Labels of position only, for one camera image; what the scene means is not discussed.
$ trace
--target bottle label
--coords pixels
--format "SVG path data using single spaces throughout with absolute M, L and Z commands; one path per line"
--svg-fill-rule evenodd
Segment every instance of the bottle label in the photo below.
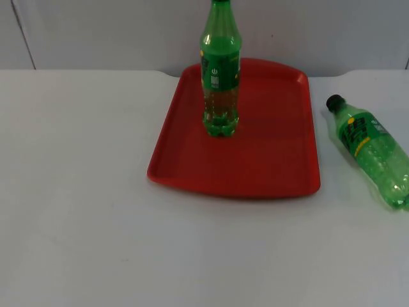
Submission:
M 240 82 L 240 52 L 215 56 L 200 51 L 202 86 L 212 91 L 228 91 Z
M 339 138 L 354 157 L 372 139 L 388 134 L 381 123 L 368 112 L 351 117 L 339 130 Z

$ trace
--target white table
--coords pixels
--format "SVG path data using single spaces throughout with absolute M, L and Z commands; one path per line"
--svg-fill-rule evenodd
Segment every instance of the white table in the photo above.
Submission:
M 409 214 L 328 136 L 333 93 L 409 152 L 409 73 L 311 78 L 321 190 L 231 201 L 152 184 L 177 78 L 0 72 L 0 306 L 409 305 Z

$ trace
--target red tray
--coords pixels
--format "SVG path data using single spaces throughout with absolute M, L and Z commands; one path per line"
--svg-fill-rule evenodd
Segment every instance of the red tray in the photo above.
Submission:
M 151 158 L 160 184 L 219 196 L 284 198 L 320 188 L 307 76 L 258 59 L 242 60 L 240 121 L 231 138 L 211 138 L 201 122 L 200 66 L 179 81 Z

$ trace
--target upright bottle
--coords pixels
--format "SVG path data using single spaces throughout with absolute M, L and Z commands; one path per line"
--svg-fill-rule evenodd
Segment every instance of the upright bottle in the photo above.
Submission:
M 335 116 L 337 135 L 394 209 L 409 210 L 409 158 L 368 111 L 331 96 L 327 107 Z
M 231 136 L 238 123 L 242 37 L 237 30 L 230 0 L 212 0 L 200 42 L 203 123 L 211 136 Z

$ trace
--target bottle cap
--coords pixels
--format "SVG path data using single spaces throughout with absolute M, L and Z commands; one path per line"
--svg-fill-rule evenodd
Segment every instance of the bottle cap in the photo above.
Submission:
M 327 100 L 327 108 L 330 112 L 334 112 L 341 104 L 345 103 L 345 99 L 343 99 L 339 95 L 332 95 Z

